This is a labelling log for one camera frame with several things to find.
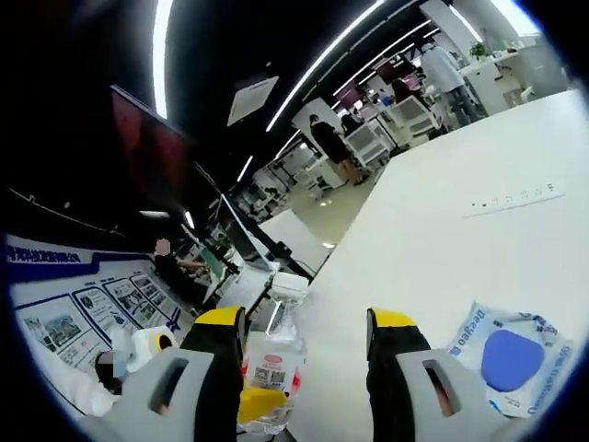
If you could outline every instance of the white desk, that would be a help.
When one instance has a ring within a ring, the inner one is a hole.
[[[249,314],[260,303],[272,277],[280,269],[280,264],[271,262],[271,267],[271,271],[265,271],[245,263],[217,303],[217,308],[241,306]]]
[[[311,285],[298,442],[372,441],[366,309],[403,311],[445,346],[477,299],[582,340],[589,317],[589,124],[577,92],[534,101],[395,157]],[[566,195],[464,218],[471,197],[556,180]]]
[[[510,58],[514,58],[518,55],[519,55],[519,52],[507,52],[507,53],[502,54],[499,57],[492,57],[491,56],[491,57],[483,60],[482,62],[469,64],[468,66],[463,67],[462,69],[460,69],[460,74],[462,74],[462,76],[468,76],[470,74],[473,74],[475,72],[478,72],[478,71],[484,69],[485,67],[489,66],[490,64],[501,63],[501,62],[504,62],[505,60],[509,60]]]

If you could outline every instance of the white wall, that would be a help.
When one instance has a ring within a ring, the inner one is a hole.
[[[505,49],[508,43],[520,37],[505,16],[491,0],[454,0],[454,7],[472,25],[492,51]]]
[[[463,58],[472,63],[473,58],[470,56],[470,47],[473,42],[476,42],[476,39],[450,8],[441,0],[430,0],[421,5],[420,10],[448,36]]]
[[[253,179],[262,190],[273,187],[280,193],[286,192],[286,187],[284,184],[274,177],[268,170],[258,170],[256,173],[254,173]]]
[[[366,84],[371,89],[374,89],[377,94],[382,95],[382,93],[380,92],[380,89],[384,89],[385,92],[389,96],[394,96],[395,95],[395,91],[393,90],[393,87],[390,86],[390,85],[388,85],[387,83],[385,83],[385,80],[383,80],[382,77],[379,74],[376,74],[375,76],[371,77],[366,82]]]
[[[338,131],[343,132],[341,120],[340,117],[338,117],[338,114],[335,113],[323,99],[314,99],[313,101],[308,102],[293,118],[294,126],[300,129],[301,132],[305,134],[306,138],[311,141],[321,153],[325,154],[321,146],[315,141],[315,138],[313,138],[313,135],[311,134],[309,116],[312,114],[317,115],[320,121],[328,122]]]

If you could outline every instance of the plastic water bottle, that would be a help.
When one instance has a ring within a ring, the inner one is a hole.
[[[269,329],[249,334],[243,369],[247,387],[282,391],[288,401],[268,415],[241,425],[252,434],[277,435],[283,431],[301,386],[300,368],[306,359],[305,339],[297,317],[301,300],[289,298],[278,302],[275,321]]]

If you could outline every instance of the black ceiling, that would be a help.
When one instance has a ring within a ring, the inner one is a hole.
[[[6,134],[12,138],[6,162],[9,186],[34,194],[38,202],[58,211],[64,211],[64,202],[71,202],[70,216],[98,226],[135,226],[136,211],[154,207],[145,207],[130,184],[112,123],[109,86],[118,84],[154,108],[156,0],[55,0],[49,2],[51,7],[43,0],[25,3],[14,11],[9,32],[17,44],[6,55],[10,89],[5,109],[10,112],[5,122]],[[308,91],[354,43],[409,0],[388,0],[358,27],[266,133],[298,78],[372,3],[174,0],[167,36],[168,119],[196,141],[193,157],[221,187],[235,184],[250,155],[254,161],[244,183],[270,161],[293,133],[290,119]],[[348,54],[309,99],[323,97],[331,103],[331,94],[343,81],[421,24],[425,18],[417,3]],[[73,5],[100,7],[90,7],[80,17]],[[235,92],[264,76],[280,77],[266,104],[227,128]],[[198,197],[191,192],[193,200]]]
[[[250,174],[270,161],[292,134],[290,119],[315,82],[352,44],[410,1],[387,1],[358,27],[309,78],[272,131],[266,134],[271,117],[305,70],[373,3],[374,0],[174,0],[167,35],[167,116],[187,134],[202,141],[203,151],[197,155],[211,159],[207,166],[217,179],[227,179],[227,184],[235,181],[250,155],[254,155]],[[141,5],[144,16],[141,21],[136,20],[136,8],[129,14],[135,17],[134,32],[131,31],[135,46],[132,54],[123,56],[127,64],[130,60],[140,64],[142,73],[133,76],[123,73],[118,83],[153,105],[153,19],[146,17],[147,11],[153,14],[153,9]],[[417,4],[391,19],[345,57],[310,98],[320,96],[332,100],[333,91],[359,67],[424,20]],[[143,35],[143,41],[137,35]],[[134,71],[132,66],[126,72],[131,71]],[[250,79],[272,76],[278,76],[279,81],[263,108],[227,128],[236,91]]]

